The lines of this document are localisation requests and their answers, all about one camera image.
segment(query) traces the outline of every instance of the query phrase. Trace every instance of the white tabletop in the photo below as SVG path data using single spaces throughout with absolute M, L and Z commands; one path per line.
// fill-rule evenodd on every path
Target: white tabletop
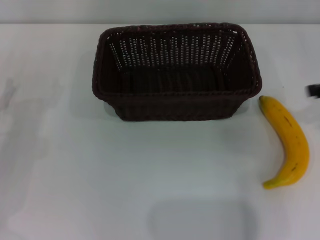
M 117 26 L 0 25 L 0 240 L 318 240 L 320 25 L 243 25 L 259 95 L 310 145 L 303 179 L 274 190 L 284 151 L 258 96 L 225 120 L 124 122 L 93 95 Z

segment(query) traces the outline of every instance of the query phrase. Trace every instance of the yellow banana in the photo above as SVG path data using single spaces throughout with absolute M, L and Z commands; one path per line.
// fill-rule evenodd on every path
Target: yellow banana
M 305 174 L 309 163 L 309 146 L 304 132 L 275 98 L 259 97 L 260 109 L 279 135 L 285 150 L 285 161 L 278 174 L 263 183 L 265 189 L 273 189 L 296 183 Z

